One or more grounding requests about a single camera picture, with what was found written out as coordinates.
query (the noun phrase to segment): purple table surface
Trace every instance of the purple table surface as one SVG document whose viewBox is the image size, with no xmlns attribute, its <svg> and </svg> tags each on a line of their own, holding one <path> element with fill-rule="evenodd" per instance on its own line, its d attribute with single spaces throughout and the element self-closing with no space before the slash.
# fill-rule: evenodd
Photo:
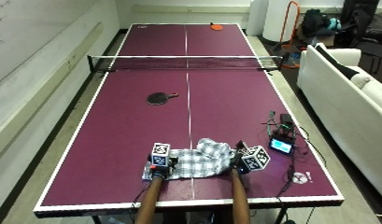
<svg viewBox="0 0 382 224">
<path fill-rule="evenodd" d="M 183 47 L 186 39 L 188 48 Z M 226 25 L 222 32 L 208 25 L 133 25 L 122 55 L 184 53 L 254 55 L 236 25 Z M 270 111 L 278 112 L 279 120 L 288 110 L 263 72 L 123 70 L 110 74 L 102 85 L 36 213 L 131 207 L 146 185 L 142 174 L 154 143 L 169 143 L 174 149 L 196 148 L 204 137 L 232 147 L 239 140 L 266 147 L 272 160 L 263 171 L 247 176 L 248 197 L 251 203 L 276 200 L 292 161 L 268 148 L 262 123 L 268 121 Z M 180 97 L 166 105 L 150 105 L 146 98 L 158 91 L 178 92 Z M 308 151 L 302 138 L 296 144 Z M 283 194 L 290 202 L 305 197 L 308 201 L 344 200 L 324 170 L 312 152 L 296 154 L 296 171 L 311 172 L 312 179 L 294 183 Z M 159 206 L 231 203 L 223 201 L 231 198 L 228 176 L 174 180 L 163 183 Z"/>
</svg>

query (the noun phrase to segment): black paddle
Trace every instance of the black paddle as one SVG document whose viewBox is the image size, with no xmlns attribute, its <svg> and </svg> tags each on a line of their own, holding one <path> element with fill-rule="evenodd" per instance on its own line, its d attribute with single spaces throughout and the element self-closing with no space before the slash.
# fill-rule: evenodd
<svg viewBox="0 0 382 224">
<path fill-rule="evenodd" d="M 149 95 L 149 98 L 146 101 L 151 105 L 163 105 L 167 103 L 170 98 L 179 97 L 179 93 L 166 94 L 165 92 L 155 92 L 151 95 Z"/>
</svg>

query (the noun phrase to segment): ping pong paddle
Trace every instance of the ping pong paddle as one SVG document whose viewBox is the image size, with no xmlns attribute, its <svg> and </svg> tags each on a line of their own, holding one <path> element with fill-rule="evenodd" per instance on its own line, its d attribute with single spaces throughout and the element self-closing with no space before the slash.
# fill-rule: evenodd
<svg viewBox="0 0 382 224">
<path fill-rule="evenodd" d="M 216 31 L 220 31 L 224 29 L 224 27 L 222 25 L 218 25 L 214 22 L 211 22 L 211 28 L 212 28 L 212 30 L 216 30 Z"/>
<path fill-rule="evenodd" d="M 179 97 L 179 93 L 166 94 L 165 92 L 155 92 L 149 95 L 146 101 L 151 105 L 163 105 L 167 103 L 170 98 Z"/>
</svg>

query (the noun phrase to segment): black and white marker cube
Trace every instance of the black and white marker cube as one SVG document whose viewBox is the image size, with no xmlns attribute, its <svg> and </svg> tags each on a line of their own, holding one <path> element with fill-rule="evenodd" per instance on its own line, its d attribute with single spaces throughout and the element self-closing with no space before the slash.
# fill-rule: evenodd
<svg viewBox="0 0 382 224">
<path fill-rule="evenodd" d="M 242 160 L 251 171 L 263 170 L 267 167 L 271 157 L 263 146 L 246 147 L 242 153 Z"/>
<path fill-rule="evenodd" d="M 155 143 L 151 153 L 153 165 L 169 166 L 170 163 L 170 144 Z"/>
</svg>

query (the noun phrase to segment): net post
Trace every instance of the net post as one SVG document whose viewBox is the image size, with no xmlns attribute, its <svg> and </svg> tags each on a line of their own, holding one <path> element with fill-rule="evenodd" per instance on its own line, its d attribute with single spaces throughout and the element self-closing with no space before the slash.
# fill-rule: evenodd
<svg viewBox="0 0 382 224">
<path fill-rule="evenodd" d="M 90 55 L 87 55 L 87 60 L 89 60 L 90 71 L 94 73 L 97 71 L 95 71 L 95 66 L 93 63 L 93 57 Z"/>
</svg>

